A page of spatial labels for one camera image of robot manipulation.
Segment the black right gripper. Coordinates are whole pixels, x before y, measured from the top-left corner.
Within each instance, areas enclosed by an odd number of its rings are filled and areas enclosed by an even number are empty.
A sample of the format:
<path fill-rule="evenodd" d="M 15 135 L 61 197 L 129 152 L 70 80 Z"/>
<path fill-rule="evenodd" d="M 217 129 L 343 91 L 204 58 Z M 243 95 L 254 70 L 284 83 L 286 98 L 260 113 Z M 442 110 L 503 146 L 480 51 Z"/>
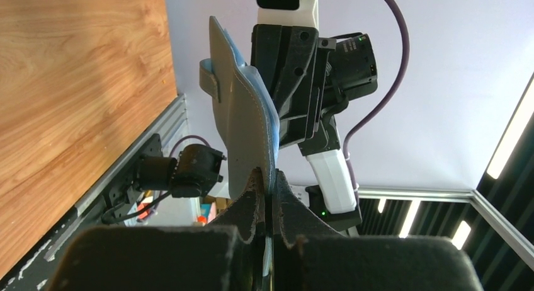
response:
<path fill-rule="evenodd" d="M 313 27 L 257 24 L 251 64 L 259 71 L 280 120 L 280 147 L 298 144 L 303 156 L 341 148 L 335 116 L 350 101 L 377 90 L 377 65 L 366 33 L 338 35 L 327 63 L 321 117 L 314 136 L 318 90 L 312 86 L 319 32 Z"/>

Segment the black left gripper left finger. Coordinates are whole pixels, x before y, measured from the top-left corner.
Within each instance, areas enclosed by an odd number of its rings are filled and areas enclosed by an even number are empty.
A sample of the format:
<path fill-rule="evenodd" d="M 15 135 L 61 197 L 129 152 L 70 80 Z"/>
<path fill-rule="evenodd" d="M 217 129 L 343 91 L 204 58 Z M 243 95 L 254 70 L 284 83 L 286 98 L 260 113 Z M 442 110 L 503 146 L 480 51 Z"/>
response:
<path fill-rule="evenodd" d="M 48 290 L 264 290 L 263 177 L 203 227 L 94 227 L 69 246 Z"/>

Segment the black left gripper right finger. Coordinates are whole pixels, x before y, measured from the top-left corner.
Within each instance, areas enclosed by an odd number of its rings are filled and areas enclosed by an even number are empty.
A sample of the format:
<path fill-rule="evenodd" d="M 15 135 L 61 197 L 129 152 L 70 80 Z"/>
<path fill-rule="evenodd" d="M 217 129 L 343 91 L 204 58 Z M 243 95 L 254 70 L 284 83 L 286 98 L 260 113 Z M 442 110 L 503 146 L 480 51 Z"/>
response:
<path fill-rule="evenodd" d="M 481 290 L 469 257 L 442 237 L 345 237 L 276 173 L 274 290 Z"/>

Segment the blue leather card holder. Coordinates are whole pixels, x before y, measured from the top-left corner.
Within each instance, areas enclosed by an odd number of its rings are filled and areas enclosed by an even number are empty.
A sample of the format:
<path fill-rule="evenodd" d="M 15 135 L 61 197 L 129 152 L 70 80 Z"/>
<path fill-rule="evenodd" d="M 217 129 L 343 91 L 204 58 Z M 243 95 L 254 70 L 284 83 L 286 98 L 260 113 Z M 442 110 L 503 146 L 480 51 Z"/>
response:
<path fill-rule="evenodd" d="M 265 190 L 276 178 L 280 119 L 264 81 L 246 63 L 215 16 L 208 22 L 210 56 L 200 61 L 199 85 L 212 98 L 217 132 L 227 149 L 228 191 L 237 199 L 259 168 Z"/>

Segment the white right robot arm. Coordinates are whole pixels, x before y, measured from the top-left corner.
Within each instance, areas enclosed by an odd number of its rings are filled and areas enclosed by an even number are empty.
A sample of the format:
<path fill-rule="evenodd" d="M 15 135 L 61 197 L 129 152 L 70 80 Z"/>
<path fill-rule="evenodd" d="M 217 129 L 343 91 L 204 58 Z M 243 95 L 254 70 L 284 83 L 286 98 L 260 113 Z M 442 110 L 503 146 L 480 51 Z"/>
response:
<path fill-rule="evenodd" d="M 305 189 L 311 211 L 338 231 L 360 224 L 335 116 L 377 89 L 368 35 L 322 38 L 312 27 L 258 24 L 251 64 L 278 113 L 280 147 L 297 145 L 315 174 L 317 184 Z"/>

